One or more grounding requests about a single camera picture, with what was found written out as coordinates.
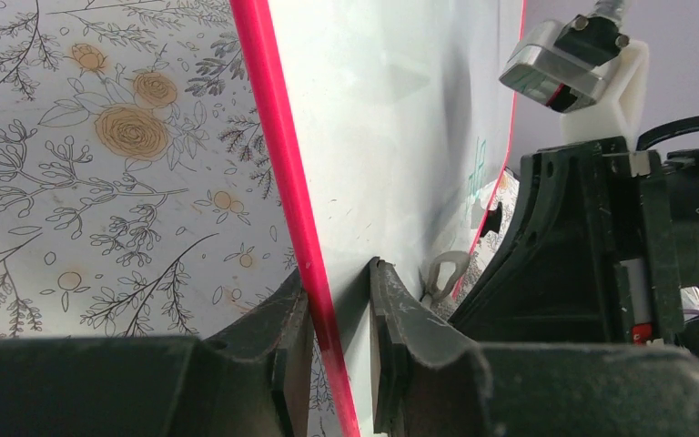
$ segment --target background wall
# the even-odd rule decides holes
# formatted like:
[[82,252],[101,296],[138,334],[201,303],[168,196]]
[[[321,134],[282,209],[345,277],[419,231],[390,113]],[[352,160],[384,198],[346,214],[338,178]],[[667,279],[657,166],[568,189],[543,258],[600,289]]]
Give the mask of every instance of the background wall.
[[[567,21],[591,10],[593,0],[527,0],[525,30],[547,18]],[[642,131],[677,118],[699,115],[699,1],[636,0],[623,31],[650,46],[650,77]],[[521,156],[561,144],[559,116],[519,98],[509,167]],[[699,134],[668,141],[662,151],[699,147]]]

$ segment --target pink plastic edge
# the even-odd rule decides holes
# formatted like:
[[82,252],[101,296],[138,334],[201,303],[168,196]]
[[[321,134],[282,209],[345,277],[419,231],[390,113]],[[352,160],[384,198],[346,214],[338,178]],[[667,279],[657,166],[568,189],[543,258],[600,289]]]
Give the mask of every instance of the pink plastic edge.
[[[523,37],[523,25],[524,22],[526,21],[526,0],[523,0],[522,6],[521,6],[521,27],[519,28],[519,40]],[[513,125],[515,124],[515,118],[516,118],[516,94],[513,93],[513,101],[512,101],[512,108],[511,108],[511,134],[508,137],[508,151],[505,153],[505,160],[502,162],[502,171],[500,173],[500,177],[497,178],[497,182],[494,183],[494,188],[491,190],[491,196],[489,196],[489,205],[494,201],[494,196],[497,195],[497,189],[500,187],[500,182],[502,181],[502,175],[505,173],[505,169],[508,167],[508,160],[511,158],[511,149],[512,149],[512,144],[513,144]],[[483,217],[481,218],[481,224],[478,226],[478,231],[475,233],[475,239],[472,241],[471,249],[470,249],[470,254],[475,250],[475,247],[478,246],[478,241],[481,239],[481,230],[483,229],[483,224],[486,223],[486,217],[489,215],[489,210],[487,209],[485,213],[483,213]],[[460,294],[460,289],[462,286],[462,279],[464,277],[460,278],[460,280],[457,281],[457,283],[454,285],[454,290],[451,292],[451,297],[454,299],[457,299],[457,295]]]
[[346,437],[360,437],[268,1],[230,3],[339,423]]

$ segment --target screw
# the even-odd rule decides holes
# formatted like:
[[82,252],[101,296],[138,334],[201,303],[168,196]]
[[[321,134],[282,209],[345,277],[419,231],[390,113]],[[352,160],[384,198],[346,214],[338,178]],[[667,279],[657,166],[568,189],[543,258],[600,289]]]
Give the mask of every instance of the screw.
[[628,35],[619,35],[615,39],[615,45],[617,48],[626,48],[628,46],[628,43],[631,42],[631,38],[628,37]]
[[588,25],[588,18],[585,15],[577,15],[572,21],[572,29],[576,31],[583,30]]

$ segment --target floral pattern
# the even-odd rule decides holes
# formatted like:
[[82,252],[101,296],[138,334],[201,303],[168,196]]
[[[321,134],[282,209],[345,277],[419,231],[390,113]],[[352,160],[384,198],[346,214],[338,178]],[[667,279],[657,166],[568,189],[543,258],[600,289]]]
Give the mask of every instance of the floral pattern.
[[295,268],[228,0],[0,0],[0,338],[207,337]]

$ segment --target orange rose drawing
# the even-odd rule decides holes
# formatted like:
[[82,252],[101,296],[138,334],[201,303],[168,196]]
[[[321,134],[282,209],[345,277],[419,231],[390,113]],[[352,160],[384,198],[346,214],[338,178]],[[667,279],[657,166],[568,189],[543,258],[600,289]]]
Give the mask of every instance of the orange rose drawing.
[[169,142],[165,125],[151,112],[126,105],[103,111],[95,120],[95,131],[120,157],[156,161]]
[[500,175],[500,185],[499,185],[499,190],[507,189],[508,188],[508,176],[505,174],[503,171],[502,174]]
[[106,57],[100,53],[100,50],[89,44],[74,44],[74,46],[71,47],[71,56],[85,70],[97,72],[105,67],[104,63],[106,62]]
[[133,88],[142,107],[166,107],[178,97],[176,85],[156,71],[137,75]]

